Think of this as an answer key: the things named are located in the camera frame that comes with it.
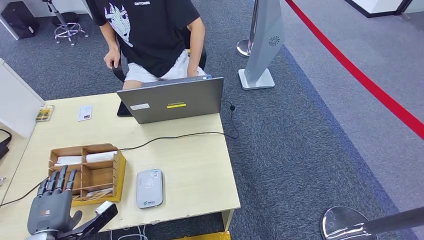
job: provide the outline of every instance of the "yellow sticker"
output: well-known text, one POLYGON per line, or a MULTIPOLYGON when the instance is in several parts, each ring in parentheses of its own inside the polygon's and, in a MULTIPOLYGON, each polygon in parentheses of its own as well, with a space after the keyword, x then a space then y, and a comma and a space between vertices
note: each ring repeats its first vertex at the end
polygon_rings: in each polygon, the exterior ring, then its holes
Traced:
POLYGON ((187 104, 177 104, 177 105, 170 105, 170 106, 166 106, 167 109, 173 109, 173 108, 179 108, 179 107, 185 107, 187 106, 187 104))

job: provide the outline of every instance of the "grey carpet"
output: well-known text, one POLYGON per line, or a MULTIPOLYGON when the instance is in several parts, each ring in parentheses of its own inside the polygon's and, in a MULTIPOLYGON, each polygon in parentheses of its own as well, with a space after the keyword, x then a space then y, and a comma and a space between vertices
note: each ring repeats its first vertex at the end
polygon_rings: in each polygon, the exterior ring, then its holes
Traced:
MULTIPOLYGON (((241 89, 237 70, 246 60, 237 55, 235 44, 248 35, 252 2, 193 3, 207 28, 205 70, 225 77, 223 99, 237 106, 234 121, 240 138, 227 139, 241 202, 230 226, 232 239, 319 240, 320 218, 335 205, 355 208, 370 219, 386 215, 380 197, 390 199, 287 49, 269 67, 275 88, 241 89)), ((91 36, 79 38, 74 47, 54 44, 53 26, 46 18, 40 21, 44 25, 35 38, 0 40, 0 56, 44 99, 120 88, 104 66, 101 33, 87 16, 81 23, 91 36)), ((224 131, 234 134, 228 107, 221 116, 224 131)), ((222 230, 220 215, 212 214, 149 225, 146 233, 151 240, 161 240, 222 230)), ((135 231, 117 230, 113 236, 135 231)), ((109 234, 90 239, 107 240, 109 234)), ((410 231, 399 234, 383 234, 381 239, 414 239, 410 231)))
MULTIPOLYGON (((424 141, 359 84, 281 2, 286 47, 396 208, 422 207, 424 141)), ((399 16, 366 18, 345 1, 295 2, 347 58, 424 122, 422 31, 399 16)), ((424 239, 424 227, 414 231, 424 239)))
POLYGON ((424 32, 424 11, 408 13, 407 16, 410 18, 410 24, 424 32))

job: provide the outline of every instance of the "black cable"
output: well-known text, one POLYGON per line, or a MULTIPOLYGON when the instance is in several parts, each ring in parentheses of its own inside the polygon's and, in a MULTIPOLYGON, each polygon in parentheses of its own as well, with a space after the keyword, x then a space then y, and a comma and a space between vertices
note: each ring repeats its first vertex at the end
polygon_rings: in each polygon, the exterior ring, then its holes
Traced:
POLYGON ((18 198, 18 199, 13 200, 13 201, 10 201, 10 202, 6 202, 6 203, 3 203, 3 204, 0 204, 0 207, 3 207, 3 206, 8 205, 8 204, 12 204, 12 203, 14 203, 14 202, 17 202, 17 201, 19 201, 19 200, 24 199, 24 198, 25 198, 26 196, 28 196, 28 195, 29 195, 32 191, 34 191, 34 189, 38 188, 38 187, 40 186, 40 184, 41 184, 43 181, 41 181, 39 184, 35 185, 35 187, 34 187, 33 189, 29 190, 29 192, 27 192, 27 193, 26 193, 23 197, 18 198))
POLYGON ((181 136, 161 136, 161 137, 157 137, 155 139, 152 139, 152 140, 150 140, 150 141, 148 141, 148 142, 146 142, 142 145, 130 147, 130 148, 122 148, 122 149, 119 149, 119 150, 123 151, 123 150, 139 149, 139 148, 146 146, 147 144, 149 144, 151 142, 161 140, 161 139, 180 139, 180 138, 191 137, 191 136, 196 136, 196 135, 203 135, 203 134, 221 134, 221 135, 227 136, 227 137, 232 138, 232 139, 238 139, 240 137, 240 133, 239 133, 239 130, 237 130, 236 125, 234 124, 234 119, 233 119, 233 112, 234 112, 234 110, 236 110, 236 106, 234 106, 231 102, 229 102, 227 100, 222 100, 221 102, 229 103, 231 105, 230 108, 229 108, 231 110, 231 122, 232 122, 232 126, 234 127, 235 131, 237 132, 237 136, 231 136, 231 135, 225 134, 223 132, 217 132, 217 131, 197 132, 197 133, 185 134, 185 135, 181 135, 181 136))
POLYGON ((0 129, 0 131, 9 134, 9 137, 8 138, 6 138, 5 140, 3 140, 3 141, 0 142, 0 146, 1 145, 8 145, 11 142, 11 140, 12 140, 12 133, 10 133, 10 132, 8 132, 8 131, 6 131, 4 129, 0 129))

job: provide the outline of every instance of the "silver stand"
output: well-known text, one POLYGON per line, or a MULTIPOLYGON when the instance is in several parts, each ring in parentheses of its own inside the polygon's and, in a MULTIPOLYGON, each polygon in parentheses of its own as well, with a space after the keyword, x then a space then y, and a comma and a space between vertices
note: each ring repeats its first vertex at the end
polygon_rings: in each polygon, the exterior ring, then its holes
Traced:
POLYGON ((56 9, 55 5, 53 5, 52 1, 47 1, 48 6, 53 10, 56 17, 59 19, 61 25, 56 27, 54 30, 54 39, 56 40, 56 44, 60 44, 60 38, 67 38, 70 42, 71 46, 74 46, 75 43, 72 41, 71 37, 78 34, 83 33, 84 37, 88 38, 89 35, 83 30, 81 25, 76 22, 66 22, 61 13, 56 9))
POLYGON ((252 23, 250 26, 249 39, 243 39, 237 43, 237 53, 244 58, 248 58, 252 52, 253 38, 255 37, 256 23, 258 20, 258 6, 259 6, 258 3, 259 3, 258 1, 254 1, 253 16, 252 16, 252 23))
POLYGON ((324 240, 378 240, 377 234, 424 225, 424 207, 400 212, 375 220, 347 207, 335 206, 325 212, 321 221, 324 240))
POLYGON ((279 0, 256 0, 250 39, 237 45, 241 56, 249 57, 245 69, 238 71, 244 90, 273 88, 273 77, 267 67, 283 45, 283 17, 279 0))

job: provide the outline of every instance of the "graphic print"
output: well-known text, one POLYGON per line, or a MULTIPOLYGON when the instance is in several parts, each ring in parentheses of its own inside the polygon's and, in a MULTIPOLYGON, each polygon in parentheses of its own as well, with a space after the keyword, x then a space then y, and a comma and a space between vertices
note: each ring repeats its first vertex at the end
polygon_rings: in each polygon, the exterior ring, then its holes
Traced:
POLYGON ((130 42, 131 24, 124 6, 121 5, 119 9, 109 2, 109 9, 104 8, 104 16, 115 32, 132 48, 133 44, 130 42))

